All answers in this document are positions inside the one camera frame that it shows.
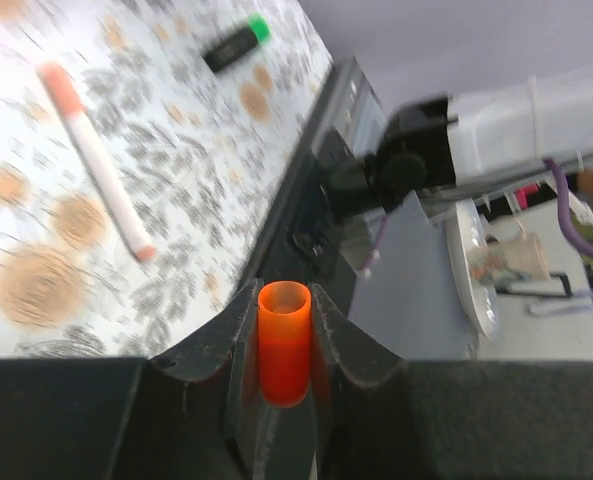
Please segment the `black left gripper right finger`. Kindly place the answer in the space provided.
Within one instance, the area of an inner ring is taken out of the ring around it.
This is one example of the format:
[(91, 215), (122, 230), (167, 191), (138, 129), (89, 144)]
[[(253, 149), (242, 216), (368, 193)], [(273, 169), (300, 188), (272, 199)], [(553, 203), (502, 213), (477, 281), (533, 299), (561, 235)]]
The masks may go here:
[(321, 479), (593, 479), (593, 363), (408, 361), (313, 285)]

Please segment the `orange highlighter cap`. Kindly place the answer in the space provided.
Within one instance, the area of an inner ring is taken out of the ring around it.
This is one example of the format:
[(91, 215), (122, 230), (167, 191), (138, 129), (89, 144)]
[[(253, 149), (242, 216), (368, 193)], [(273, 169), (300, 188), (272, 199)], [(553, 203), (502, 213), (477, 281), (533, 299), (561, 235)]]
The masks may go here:
[(259, 384), (276, 407), (293, 407), (308, 392), (311, 307), (309, 288), (298, 282), (273, 282), (258, 295)]

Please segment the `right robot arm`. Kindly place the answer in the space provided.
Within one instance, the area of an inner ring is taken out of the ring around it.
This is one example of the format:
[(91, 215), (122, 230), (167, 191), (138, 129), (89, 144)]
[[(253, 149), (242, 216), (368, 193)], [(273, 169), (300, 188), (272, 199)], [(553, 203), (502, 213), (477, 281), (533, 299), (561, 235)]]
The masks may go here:
[(404, 105), (325, 187), (344, 220), (391, 212), (411, 193), (434, 205), (500, 196), (540, 181), (548, 160), (564, 173), (593, 167), (593, 68)]

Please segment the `green capped black highlighter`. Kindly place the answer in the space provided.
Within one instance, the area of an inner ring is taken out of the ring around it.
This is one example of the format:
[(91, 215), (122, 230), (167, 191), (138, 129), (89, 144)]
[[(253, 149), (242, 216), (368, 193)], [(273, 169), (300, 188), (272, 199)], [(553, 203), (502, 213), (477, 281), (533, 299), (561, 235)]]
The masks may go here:
[(270, 35), (267, 21), (261, 15), (251, 16), (246, 23), (210, 46), (202, 58), (211, 72), (220, 73), (256, 50)]

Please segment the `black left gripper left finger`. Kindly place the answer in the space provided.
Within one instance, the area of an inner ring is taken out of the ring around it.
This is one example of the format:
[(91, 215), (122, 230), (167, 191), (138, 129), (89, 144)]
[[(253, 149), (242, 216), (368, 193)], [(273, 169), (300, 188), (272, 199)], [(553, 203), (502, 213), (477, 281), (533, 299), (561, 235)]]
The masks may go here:
[(250, 478), (261, 288), (152, 359), (0, 359), (0, 479)]

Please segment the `pink capped white pen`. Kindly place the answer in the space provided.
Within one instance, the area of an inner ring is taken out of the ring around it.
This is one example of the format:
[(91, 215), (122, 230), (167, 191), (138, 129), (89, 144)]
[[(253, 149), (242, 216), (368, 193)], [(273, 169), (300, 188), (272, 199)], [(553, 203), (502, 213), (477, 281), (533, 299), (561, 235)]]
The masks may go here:
[(151, 237), (123, 187), (119, 169), (89, 119), (67, 72), (57, 63), (46, 63), (38, 67), (37, 73), (126, 247), (139, 262), (152, 260), (156, 249)]

